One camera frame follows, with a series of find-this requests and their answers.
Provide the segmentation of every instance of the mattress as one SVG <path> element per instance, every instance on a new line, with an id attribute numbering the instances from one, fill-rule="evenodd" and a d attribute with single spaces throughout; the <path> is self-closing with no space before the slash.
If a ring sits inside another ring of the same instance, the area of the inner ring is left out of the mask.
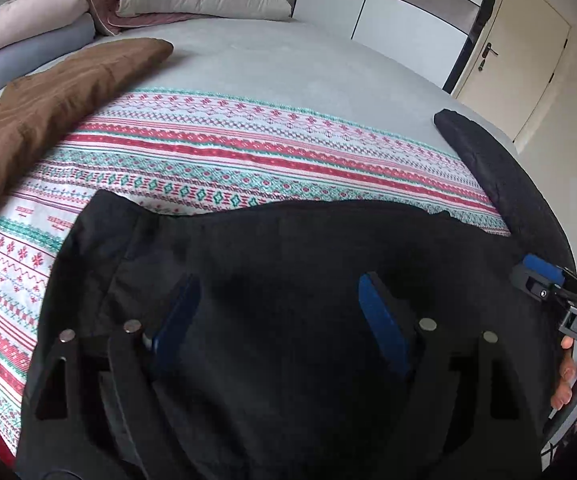
<path id="1" fill-rule="evenodd" d="M 433 115 L 452 108 L 505 136 L 396 62 L 294 22 L 202 19 L 121 38 L 138 36 L 175 52 L 74 128 L 0 210 L 0 432 L 12 450 L 52 263 L 98 189 L 174 215 L 392 200 L 508 235 Z"/>

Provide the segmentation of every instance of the gray fitted sheet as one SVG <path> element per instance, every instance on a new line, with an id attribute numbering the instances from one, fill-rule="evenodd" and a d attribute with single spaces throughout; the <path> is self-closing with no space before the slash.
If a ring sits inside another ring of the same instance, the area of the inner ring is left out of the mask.
<path id="1" fill-rule="evenodd" d="M 96 43 L 143 37 L 170 41 L 175 51 L 158 72 L 137 84 L 141 88 L 215 92 L 309 108 L 456 155 L 433 124 L 434 114 L 448 108 L 481 124 L 517 156 L 501 130 L 433 83 L 313 25 L 205 18 L 137 28 Z"/>

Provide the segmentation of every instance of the pink pillow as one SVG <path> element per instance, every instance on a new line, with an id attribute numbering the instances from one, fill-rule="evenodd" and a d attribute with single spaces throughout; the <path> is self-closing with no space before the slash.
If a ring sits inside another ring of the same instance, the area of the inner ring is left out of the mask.
<path id="1" fill-rule="evenodd" d="M 86 0 L 15 0 L 0 6 L 0 49 L 73 23 Z"/>
<path id="2" fill-rule="evenodd" d="M 122 28 L 147 27 L 164 23 L 182 22 L 191 18 L 202 18 L 199 14 L 151 13 L 134 18 L 120 18 L 115 14 L 118 0 L 88 0 L 95 28 L 105 36 L 116 36 Z"/>

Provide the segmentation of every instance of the metal screw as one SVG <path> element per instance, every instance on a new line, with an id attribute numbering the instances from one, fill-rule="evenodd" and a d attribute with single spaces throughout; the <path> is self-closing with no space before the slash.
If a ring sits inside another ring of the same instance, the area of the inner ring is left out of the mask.
<path id="1" fill-rule="evenodd" d="M 67 328 L 66 330 L 62 330 L 62 332 L 59 333 L 59 340 L 62 343 L 68 343 L 69 341 L 72 341 L 73 339 L 75 339 L 75 330 L 72 330 L 71 328 Z"/>
<path id="2" fill-rule="evenodd" d="M 430 317 L 423 317 L 419 320 L 419 327 L 426 332 L 433 332 L 437 328 L 437 323 Z"/>
<path id="3" fill-rule="evenodd" d="M 129 319 L 124 323 L 124 332 L 127 334 L 134 334 L 142 330 L 142 324 L 137 319 Z"/>
<path id="4" fill-rule="evenodd" d="M 491 344 L 495 344 L 497 341 L 499 341 L 499 337 L 497 337 L 497 334 L 495 334 L 494 332 L 490 332 L 489 330 L 487 330 L 486 332 L 484 332 L 484 341 Z"/>

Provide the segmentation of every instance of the white door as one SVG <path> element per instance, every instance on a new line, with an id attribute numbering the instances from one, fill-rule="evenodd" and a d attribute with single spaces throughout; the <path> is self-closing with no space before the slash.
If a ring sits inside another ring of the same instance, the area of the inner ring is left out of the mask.
<path id="1" fill-rule="evenodd" d="M 570 28 L 545 0 L 502 0 L 457 100 L 514 140 L 555 72 Z"/>
<path id="2" fill-rule="evenodd" d="M 363 5 L 364 0 L 297 0 L 293 18 L 350 40 Z"/>
<path id="3" fill-rule="evenodd" d="M 366 0 L 353 40 L 442 88 L 468 36 L 402 0 Z"/>

